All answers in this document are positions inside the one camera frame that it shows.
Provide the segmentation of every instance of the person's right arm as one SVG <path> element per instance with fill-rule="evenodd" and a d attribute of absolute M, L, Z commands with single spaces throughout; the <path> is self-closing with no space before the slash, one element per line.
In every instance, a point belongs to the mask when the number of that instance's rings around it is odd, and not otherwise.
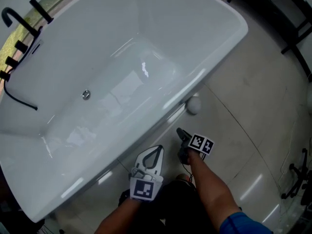
<path fill-rule="evenodd" d="M 200 200 L 213 226 L 219 231 L 228 216 L 241 210 L 235 203 L 228 186 L 209 169 L 199 153 L 189 150 L 188 154 Z"/>

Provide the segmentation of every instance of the round gray object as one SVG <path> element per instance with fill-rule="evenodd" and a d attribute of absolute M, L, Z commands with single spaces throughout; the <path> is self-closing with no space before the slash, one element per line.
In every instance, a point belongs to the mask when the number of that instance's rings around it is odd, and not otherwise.
<path fill-rule="evenodd" d="M 187 110 L 192 115 L 197 115 L 201 109 L 200 98 L 193 96 L 191 97 L 186 104 Z"/>

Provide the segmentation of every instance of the faucet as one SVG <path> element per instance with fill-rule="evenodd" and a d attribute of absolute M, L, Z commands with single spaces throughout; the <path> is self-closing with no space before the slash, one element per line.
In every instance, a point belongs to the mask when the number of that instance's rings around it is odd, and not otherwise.
<path fill-rule="evenodd" d="M 10 27 L 12 20 L 9 18 L 9 15 L 13 16 L 21 25 L 23 25 L 34 38 L 37 38 L 40 34 L 39 31 L 31 27 L 15 10 L 6 7 L 2 10 L 1 17 L 7 27 Z"/>

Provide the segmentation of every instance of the blue sleeve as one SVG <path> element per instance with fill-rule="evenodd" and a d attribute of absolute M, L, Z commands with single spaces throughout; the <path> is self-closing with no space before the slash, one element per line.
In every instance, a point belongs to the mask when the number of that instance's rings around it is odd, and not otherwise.
<path fill-rule="evenodd" d="M 234 213 L 224 220 L 220 234 L 271 234 L 264 225 L 253 221 L 244 213 Z"/>

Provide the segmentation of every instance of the forearm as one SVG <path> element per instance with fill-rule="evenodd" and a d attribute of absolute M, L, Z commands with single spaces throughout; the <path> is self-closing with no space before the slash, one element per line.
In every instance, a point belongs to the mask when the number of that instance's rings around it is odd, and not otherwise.
<path fill-rule="evenodd" d="M 116 210 L 105 218 L 95 234 L 119 234 L 126 233 L 133 222 L 141 202 L 133 199 L 126 199 Z"/>
<path fill-rule="evenodd" d="M 228 186 L 209 169 L 199 154 L 189 151 L 189 163 L 196 188 L 212 224 L 219 230 L 222 222 L 231 214 L 239 212 Z"/>

